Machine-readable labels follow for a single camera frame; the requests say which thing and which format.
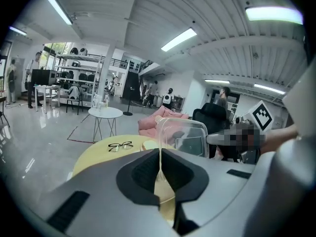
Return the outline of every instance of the tile floor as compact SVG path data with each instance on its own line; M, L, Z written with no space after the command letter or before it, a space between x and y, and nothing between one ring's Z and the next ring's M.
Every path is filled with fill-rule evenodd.
M109 106L126 111L126 103L114 98ZM132 105L130 111L133 116L117 119L117 135L138 134L137 121L155 109ZM4 124L0 123L1 176L12 194L35 210L41 194L69 179L79 156L92 145L67 138L92 142L94 117L88 116L87 109L80 110L78 116L75 108L66 113L65 105L53 106L47 114L43 109L36 112L24 101L8 105L4 113L10 127L4 119ZM108 137L106 120L101 127L103 138Z

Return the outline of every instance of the fluorescent light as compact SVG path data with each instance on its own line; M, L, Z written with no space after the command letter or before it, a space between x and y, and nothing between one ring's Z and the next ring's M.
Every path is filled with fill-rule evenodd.
M266 86L263 86L263 85L259 85L259 84L256 84L256 83L255 83L255 87L262 88L262 89L267 89L267 90L270 90L270 91L274 91L274 92L279 93L279 94L281 94L281 95L284 95L284 94L285 94L284 91L277 90L277 89L273 89L273 88L266 87Z
M15 32L17 32L17 33L19 33L19 34L26 35L26 32L24 32L24 31L22 31L22 30L19 30L19 29L13 27L13 26L9 26L9 29L10 29L10 30L13 30L13 31L15 31Z
M190 28L190 29L186 30L185 32L183 32L182 34L180 34L179 36L175 37L172 41L170 41L169 43L164 45L161 49L163 51L167 52L171 48L175 47L176 45L180 44L181 42L183 42L185 40L188 40L189 38L191 38L195 35L197 35L197 33L195 31L193 31L192 28Z
M211 80L211 79L205 79L206 82L217 82L217 83L230 83L229 81L221 81L221 80Z
M303 24L303 15L295 9L286 7L252 7L246 9L250 21L254 20L280 20L296 24Z
M62 17L62 19L66 22L67 25L71 25L72 22L69 17L66 15L64 10L60 7L57 0L48 0L50 4L54 7L54 9L58 12L58 14Z

